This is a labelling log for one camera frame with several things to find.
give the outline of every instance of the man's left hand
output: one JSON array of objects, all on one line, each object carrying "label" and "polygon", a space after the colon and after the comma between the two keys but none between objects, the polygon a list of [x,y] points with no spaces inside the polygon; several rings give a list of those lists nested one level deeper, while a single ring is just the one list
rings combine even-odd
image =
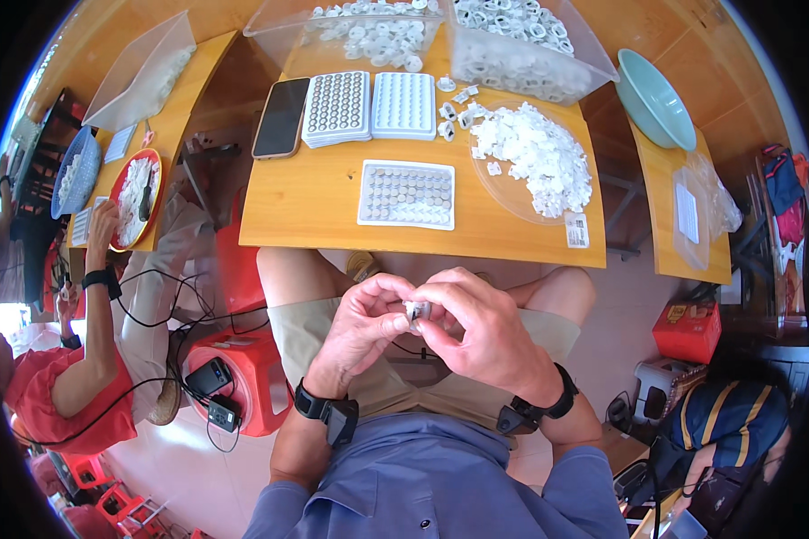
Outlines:
[{"label": "man's left hand", "polygon": [[343,398],[350,381],[410,328],[402,300],[410,299],[414,290],[407,279],[388,274],[352,286],[306,373],[302,383],[306,391],[319,398]]}]

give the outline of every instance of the red shirt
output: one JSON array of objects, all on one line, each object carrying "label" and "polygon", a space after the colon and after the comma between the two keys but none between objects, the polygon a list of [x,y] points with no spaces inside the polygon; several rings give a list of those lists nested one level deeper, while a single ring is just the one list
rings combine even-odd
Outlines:
[{"label": "red shirt", "polygon": [[[118,397],[132,387],[132,379],[115,349],[119,372],[117,378],[101,391],[90,404],[66,419],[57,413],[51,400],[51,390],[57,376],[69,365],[84,359],[84,347],[77,350],[30,350],[15,359],[15,373],[3,400],[22,419],[29,436],[40,442],[59,442],[89,425]],[[138,436],[132,420],[132,394],[119,402],[96,421],[84,434],[54,446],[55,451],[76,455],[96,455],[117,442]]]}]

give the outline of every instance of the clear plastic plate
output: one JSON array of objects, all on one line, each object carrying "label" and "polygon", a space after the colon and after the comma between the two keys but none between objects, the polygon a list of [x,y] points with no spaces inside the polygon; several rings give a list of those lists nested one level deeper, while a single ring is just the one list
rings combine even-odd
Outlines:
[{"label": "clear plastic plate", "polygon": [[[494,102],[491,105],[488,105],[486,108],[492,112],[501,108],[507,107],[509,110],[517,110],[521,103],[525,102],[525,99],[510,99],[506,101],[498,101]],[[533,105],[537,110],[539,110],[540,114],[554,122],[555,124],[561,126],[562,128],[569,131],[572,135],[572,131],[564,124],[560,118],[556,115],[553,115],[549,110],[543,107],[538,102],[531,102],[527,101],[528,104]],[[476,118],[475,125],[482,124],[484,118]],[[474,147],[477,145],[476,142],[476,135],[471,132],[470,134],[470,146]],[[471,155],[471,160],[474,161],[474,168],[476,169],[476,175],[480,177],[480,182],[485,187],[492,197],[498,203],[506,208],[507,210],[511,211],[516,216],[521,217],[525,221],[535,222],[536,224],[547,224],[547,225],[559,225],[564,224],[563,216],[559,217],[543,217],[541,214],[537,213],[537,210],[533,209],[533,195],[530,194],[530,191],[527,189],[527,180],[525,178],[516,179],[512,178],[507,172],[509,172],[512,163],[510,161],[502,161],[497,159],[493,156],[487,155],[485,159],[475,159]],[[497,176],[492,176],[488,173],[488,164],[492,161],[496,161],[500,165],[500,174]]]}]

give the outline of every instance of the red box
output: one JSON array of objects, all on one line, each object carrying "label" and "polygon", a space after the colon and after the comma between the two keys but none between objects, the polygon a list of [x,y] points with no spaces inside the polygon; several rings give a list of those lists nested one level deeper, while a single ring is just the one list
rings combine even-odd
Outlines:
[{"label": "red box", "polygon": [[669,301],[653,326],[661,355],[695,363],[710,363],[720,335],[720,308],[715,301]]}]

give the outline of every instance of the scissors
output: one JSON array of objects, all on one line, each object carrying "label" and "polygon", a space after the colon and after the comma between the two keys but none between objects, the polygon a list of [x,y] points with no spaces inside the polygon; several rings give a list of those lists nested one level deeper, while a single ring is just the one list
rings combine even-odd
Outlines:
[{"label": "scissors", "polygon": [[150,144],[152,143],[153,137],[156,136],[155,131],[153,131],[150,128],[150,121],[149,120],[144,120],[144,128],[145,128],[146,131],[144,133],[144,140],[140,142],[140,149],[144,149],[145,147],[150,146]]}]

